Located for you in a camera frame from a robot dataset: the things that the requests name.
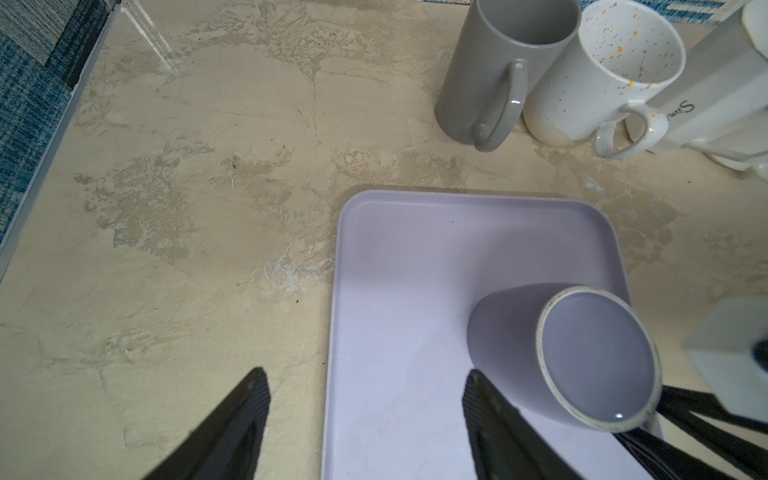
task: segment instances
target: white mug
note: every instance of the white mug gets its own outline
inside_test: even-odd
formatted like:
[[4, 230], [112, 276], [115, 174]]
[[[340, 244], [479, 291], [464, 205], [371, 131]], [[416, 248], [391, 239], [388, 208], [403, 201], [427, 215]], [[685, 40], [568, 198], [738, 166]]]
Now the white mug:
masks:
[[[664, 138], [649, 150], [658, 154], [688, 147], [717, 155], [746, 170], [768, 151], [745, 151], [717, 145], [715, 139], [748, 123], [760, 121], [768, 108], [768, 0], [753, 0], [720, 23], [688, 54], [683, 74], [648, 104], [669, 121]], [[643, 121], [627, 118], [632, 138], [640, 137]], [[729, 162], [720, 162], [734, 167]]]
[[739, 123], [722, 137], [694, 142], [694, 148], [724, 167], [752, 170], [768, 182], [768, 108]]
[[[629, 157], [652, 147], [667, 119], [646, 101], [685, 66], [685, 47], [664, 17], [631, 0], [598, 0], [581, 16], [577, 37], [525, 102], [525, 125], [539, 141], [570, 147], [595, 132], [601, 157]], [[617, 124], [630, 113], [645, 119], [643, 134], [616, 150]]]

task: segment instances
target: concrete surface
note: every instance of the concrete surface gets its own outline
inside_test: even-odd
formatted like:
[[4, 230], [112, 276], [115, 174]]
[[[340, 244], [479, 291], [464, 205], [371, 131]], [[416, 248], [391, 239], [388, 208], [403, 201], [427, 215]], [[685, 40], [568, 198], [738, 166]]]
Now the concrete surface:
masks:
[[0, 284], [3, 478], [140, 478], [254, 366], [273, 390], [257, 478], [318, 478], [336, 217], [371, 187], [598, 205], [671, 385], [706, 388], [680, 343], [718, 299], [768, 293], [756, 178], [521, 125], [491, 154], [450, 141], [432, 107], [466, 7], [145, 8], [154, 48], [121, 13]]

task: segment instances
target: speckled mug handle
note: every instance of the speckled mug handle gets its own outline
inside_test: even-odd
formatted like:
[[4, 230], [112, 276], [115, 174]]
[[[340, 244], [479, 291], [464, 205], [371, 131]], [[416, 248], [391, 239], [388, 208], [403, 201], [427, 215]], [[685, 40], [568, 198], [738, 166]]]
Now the speckled mug handle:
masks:
[[[624, 114], [640, 115], [645, 120], [645, 131], [632, 145], [617, 151], [614, 149], [614, 133], [616, 133], [616, 126], [626, 117]], [[594, 142], [594, 150], [597, 154], [608, 160], [631, 157], [652, 148], [667, 133], [669, 127], [667, 117], [658, 109], [646, 105], [642, 100], [624, 104], [614, 118], [617, 120], [611, 119], [598, 127], [598, 135]]]
[[488, 136], [482, 132], [488, 131], [488, 116], [493, 112], [494, 105], [491, 103], [480, 114], [475, 124], [472, 126], [472, 140], [475, 142], [475, 148], [479, 151], [494, 151], [512, 132], [512, 128], [518, 123], [520, 114], [523, 112], [525, 96], [528, 94], [528, 63], [524, 59], [518, 59], [509, 62], [507, 66], [507, 98], [504, 101], [502, 113], [498, 116], [498, 121]]

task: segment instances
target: rug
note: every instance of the rug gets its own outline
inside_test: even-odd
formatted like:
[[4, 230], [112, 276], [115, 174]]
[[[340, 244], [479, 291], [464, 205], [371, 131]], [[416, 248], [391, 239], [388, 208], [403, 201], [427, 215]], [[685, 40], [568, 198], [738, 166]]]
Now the rug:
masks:
[[0, 0], [0, 252], [115, 3]]

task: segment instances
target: tray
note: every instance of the tray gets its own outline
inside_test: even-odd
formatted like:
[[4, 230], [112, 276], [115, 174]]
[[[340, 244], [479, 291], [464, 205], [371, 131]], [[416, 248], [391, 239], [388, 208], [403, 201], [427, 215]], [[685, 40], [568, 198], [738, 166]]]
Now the tray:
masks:
[[[322, 478], [476, 478], [462, 414], [469, 314], [488, 293], [548, 281], [631, 302], [599, 210], [383, 190], [350, 199], [336, 240]], [[650, 478], [610, 434], [523, 415], [583, 478]]]

